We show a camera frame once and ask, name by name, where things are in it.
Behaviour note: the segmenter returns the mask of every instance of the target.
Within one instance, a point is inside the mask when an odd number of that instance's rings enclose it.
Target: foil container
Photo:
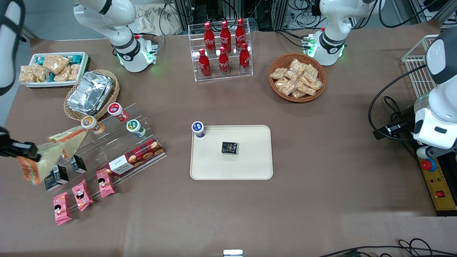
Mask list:
[[[76,112],[94,115],[103,107],[112,88],[113,80],[110,77],[88,71],[68,98],[68,107]]]

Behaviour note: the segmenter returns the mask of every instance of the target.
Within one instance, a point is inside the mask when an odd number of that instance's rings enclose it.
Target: gray floor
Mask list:
[[[153,2],[154,0],[131,0],[134,4]],[[386,0],[383,8],[383,20],[387,24],[398,23],[392,0]],[[25,25],[39,38],[51,40],[103,38],[90,28],[80,25],[73,15],[74,2],[70,0],[24,0],[26,5]],[[408,0],[396,1],[399,14],[403,20],[412,16]],[[381,27],[376,16],[373,16],[366,27]],[[17,53],[17,73],[21,65],[30,61],[30,44],[21,43]],[[4,96],[0,96],[0,126],[4,126],[14,97],[19,88],[18,83]]]

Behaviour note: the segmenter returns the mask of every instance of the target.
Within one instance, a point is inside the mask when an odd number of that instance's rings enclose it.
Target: white tray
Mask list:
[[[205,126],[192,133],[191,177],[195,180],[267,180],[273,176],[270,128],[265,125]],[[239,143],[238,155],[222,154],[222,142]]]
[[[57,55],[82,55],[83,59],[81,60],[80,70],[78,71],[78,76],[76,77],[75,81],[63,81],[63,82],[32,82],[25,84],[27,87],[30,88],[60,88],[60,87],[71,87],[76,85],[76,82],[81,79],[83,76],[87,61],[89,60],[89,56],[84,52],[66,52],[66,53],[47,53],[47,54],[34,54],[30,59],[29,65],[32,65],[37,62],[38,57],[44,57],[48,54],[57,54]]]

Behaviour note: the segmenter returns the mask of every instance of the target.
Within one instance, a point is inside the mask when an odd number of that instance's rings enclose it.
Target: wicker basket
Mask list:
[[[108,100],[106,101],[105,105],[96,115],[94,115],[94,117],[98,120],[101,117],[103,117],[103,115],[105,115],[105,113],[108,111],[108,105],[110,105],[111,103],[114,103],[116,101],[117,95],[119,94],[119,82],[117,81],[116,76],[108,70],[94,70],[94,72],[106,75],[106,76],[110,77],[114,82],[114,88],[111,90],[111,93],[108,96]],[[76,85],[74,85],[71,88],[70,92],[68,92],[67,97],[65,98],[65,101],[64,101],[65,114],[67,114],[68,117],[70,117],[74,120],[78,120],[78,121],[82,120],[82,118],[84,118],[86,116],[86,114],[80,113],[80,112],[75,112],[72,109],[70,109],[68,107],[68,98],[70,97],[71,94],[73,94],[73,92],[76,90],[76,88],[78,87],[79,84],[80,84],[80,82],[78,81],[78,83],[76,83]]]
[[[322,82],[322,87],[316,92],[316,94],[314,96],[306,95],[301,98],[294,98],[291,96],[286,96],[278,90],[278,88],[275,85],[275,80],[270,77],[270,74],[273,73],[273,71],[275,71],[277,68],[289,68],[290,63],[292,62],[292,60],[294,58],[297,58],[297,60],[299,60],[301,63],[311,64],[319,72],[318,78]],[[291,102],[308,102],[308,101],[315,99],[320,94],[322,94],[322,92],[325,89],[325,85],[327,84],[327,75],[325,74],[325,70],[322,67],[322,65],[320,65],[320,63],[318,61],[316,61],[315,59],[313,59],[305,54],[288,53],[288,54],[281,55],[280,57],[278,57],[276,60],[273,61],[273,63],[270,66],[270,71],[268,72],[268,81],[270,82],[271,88],[280,97],[282,97],[286,100],[289,100]]]

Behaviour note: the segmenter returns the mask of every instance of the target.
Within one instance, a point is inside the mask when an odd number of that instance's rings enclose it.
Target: small jar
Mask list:
[[[105,131],[105,126],[97,121],[94,116],[86,116],[81,120],[81,127],[92,130],[96,135]]]
[[[127,122],[127,130],[129,132],[135,133],[135,135],[139,138],[144,137],[146,134],[146,129],[143,128],[141,123],[136,119]]]
[[[114,102],[108,106],[108,113],[111,116],[116,117],[120,122],[127,121],[128,119],[128,112],[126,112],[117,102]]]
[[[192,132],[198,137],[202,138],[205,136],[205,126],[201,121],[192,123]]]

